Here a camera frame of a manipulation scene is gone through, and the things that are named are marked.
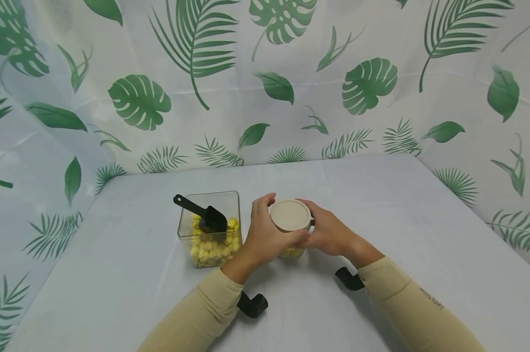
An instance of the hand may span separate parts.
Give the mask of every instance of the hand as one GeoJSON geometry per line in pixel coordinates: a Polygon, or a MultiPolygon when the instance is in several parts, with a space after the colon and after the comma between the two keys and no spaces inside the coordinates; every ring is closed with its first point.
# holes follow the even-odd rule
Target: hand
{"type": "Polygon", "coordinates": [[[355,267],[363,267],[384,255],[361,236],[355,234],[332,212],[319,207],[313,201],[298,199],[312,213],[315,225],[310,237],[298,244],[300,248],[317,248],[330,256],[344,256],[355,267]]]}

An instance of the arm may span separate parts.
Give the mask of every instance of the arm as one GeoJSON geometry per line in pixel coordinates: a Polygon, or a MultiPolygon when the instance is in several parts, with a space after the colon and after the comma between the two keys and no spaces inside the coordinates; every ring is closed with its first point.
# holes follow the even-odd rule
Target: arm
{"type": "Polygon", "coordinates": [[[466,326],[389,258],[353,233],[335,215],[303,200],[316,228],[302,247],[345,256],[357,268],[369,296],[410,351],[484,352],[466,326]]]}
{"type": "Polygon", "coordinates": [[[269,218],[271,193],[253,202],[251,225],[239,252],[212,271],[149,333],[137,352],[204,352],[237,314],[247,278],[280,252],[309,237],[306,231],[283,234],[269,218]]]}

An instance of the leaf print backdrop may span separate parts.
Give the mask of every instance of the leaf print backdrop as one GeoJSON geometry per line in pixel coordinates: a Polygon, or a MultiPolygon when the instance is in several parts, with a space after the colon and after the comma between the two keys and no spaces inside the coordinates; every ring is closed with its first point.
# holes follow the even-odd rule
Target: leaf print backdrop
{"type": "Polygon", "coordinates": [[[113,178],[372,153],[530,264],[530,0],[0,0],[0,351],[113,178]]]}

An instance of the black plastic scoop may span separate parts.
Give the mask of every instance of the black plastic scoop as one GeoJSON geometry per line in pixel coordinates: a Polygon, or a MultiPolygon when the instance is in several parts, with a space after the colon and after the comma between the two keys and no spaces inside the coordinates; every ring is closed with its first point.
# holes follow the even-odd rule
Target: black plastic scoop
{"type": "Polygon", "coordinates": [[[198,227],[202,231],[205,231],[206,233],[225,233],[228,230],[228,220],[224,214],[217,211],[216,208],[210,205],[206,209],[199,207],[197,204],[194,204],[180,194],[173,197],[173,201],[180,207],[200,216],[198,227]]]}

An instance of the scoop handle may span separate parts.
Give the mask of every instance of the scoop handle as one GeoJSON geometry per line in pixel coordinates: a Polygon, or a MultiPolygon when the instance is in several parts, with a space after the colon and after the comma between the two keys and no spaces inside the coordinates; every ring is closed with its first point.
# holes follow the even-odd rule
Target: scoop handle
{"type": "Polygon", "coordinates": [[[185,208],[190,212],[194,212],[196,215],[205,216],[206,210],[202,207],[199,207],[197,204],[194,204],[192,201],[186,199],[185,197],[177,194],[173,197],[173,202],[179,207],[185,208]]]}

